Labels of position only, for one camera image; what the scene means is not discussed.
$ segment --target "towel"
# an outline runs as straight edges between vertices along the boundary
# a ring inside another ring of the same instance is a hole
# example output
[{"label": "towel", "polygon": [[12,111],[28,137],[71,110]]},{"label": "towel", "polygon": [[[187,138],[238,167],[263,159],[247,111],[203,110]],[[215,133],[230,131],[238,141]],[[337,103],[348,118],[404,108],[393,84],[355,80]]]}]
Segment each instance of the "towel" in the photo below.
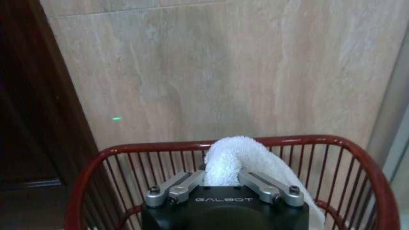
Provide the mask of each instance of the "towel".
[{"label": "towel", "polygon": [[206,159],[206,186],[239,185],[239,172],[246,169],[264,173],[287,186],[296,185],[304,193],[309,205],[309,229],[324,229],[324,213],[313,202],[301,181],[286,162],[272,154],[266,146],[250,137],[231,137],[219,140],[211,147]]}]

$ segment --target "wire basket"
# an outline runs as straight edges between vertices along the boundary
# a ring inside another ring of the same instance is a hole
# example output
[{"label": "wire basket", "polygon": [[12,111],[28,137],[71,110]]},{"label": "wire basket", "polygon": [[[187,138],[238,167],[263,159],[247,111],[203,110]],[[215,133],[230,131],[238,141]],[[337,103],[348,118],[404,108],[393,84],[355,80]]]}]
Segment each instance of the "wire basket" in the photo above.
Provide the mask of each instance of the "wire basket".
[{"label": "wire basket", "polygon": [[[325,213],[325,229],[400,229],[383,171],[364,149],[328,135],[256,138],[288,163]],[[66,230],[142,229],[148,188],[194,172],[215,141],[128,144],[96,155],[70,198]]]}]

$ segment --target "dark wooden door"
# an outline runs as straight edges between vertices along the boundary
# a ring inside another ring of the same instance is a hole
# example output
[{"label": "dark wooden door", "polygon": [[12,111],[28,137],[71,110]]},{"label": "dark wooden door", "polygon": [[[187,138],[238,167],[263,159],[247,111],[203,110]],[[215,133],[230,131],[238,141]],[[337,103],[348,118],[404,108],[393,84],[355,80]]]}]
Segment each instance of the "dark wooden door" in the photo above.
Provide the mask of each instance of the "dark wooden door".
[{"label": "dark wooden door", "polygon": [[0,1],[2,185],[68,188],[98,148],[39,0]]},{"label": "dark wooden door", "polygon": [[0,82],[0,175],[2,189],[23,186],[60,185],[58,169],[38,143],[24,114],[15,107],[15,102]]}]

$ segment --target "wall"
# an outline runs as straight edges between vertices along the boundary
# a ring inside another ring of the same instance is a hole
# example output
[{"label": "wall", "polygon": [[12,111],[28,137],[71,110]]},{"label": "wall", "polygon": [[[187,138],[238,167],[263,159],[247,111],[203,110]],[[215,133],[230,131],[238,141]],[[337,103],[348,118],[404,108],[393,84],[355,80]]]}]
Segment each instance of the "wall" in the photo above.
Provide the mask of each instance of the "wall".
[{"label": "wall", "polygon": [[100,149],[239,134],[367,145],[409,2],[42,3]]}]

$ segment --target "bolt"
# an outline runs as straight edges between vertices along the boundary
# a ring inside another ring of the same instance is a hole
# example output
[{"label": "bolt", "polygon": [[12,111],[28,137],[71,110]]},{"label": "bolt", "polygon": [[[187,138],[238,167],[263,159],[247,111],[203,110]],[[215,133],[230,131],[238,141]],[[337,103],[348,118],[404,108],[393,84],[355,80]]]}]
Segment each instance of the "bolt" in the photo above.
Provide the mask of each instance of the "bolt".
[{"label": "bolt", "polygon": [[295,186],[295,185],[289,186],[289,193],[295,194],[295,195],[299,195],[300,194],[299,186]]},{"label": "bolt", "polygon": [[150,192],[151,192],[152,194],[159,194],[159,193],[160,193],[160,187],[159,187],[158,185],[152,186],[152,187],[150,188]]}]

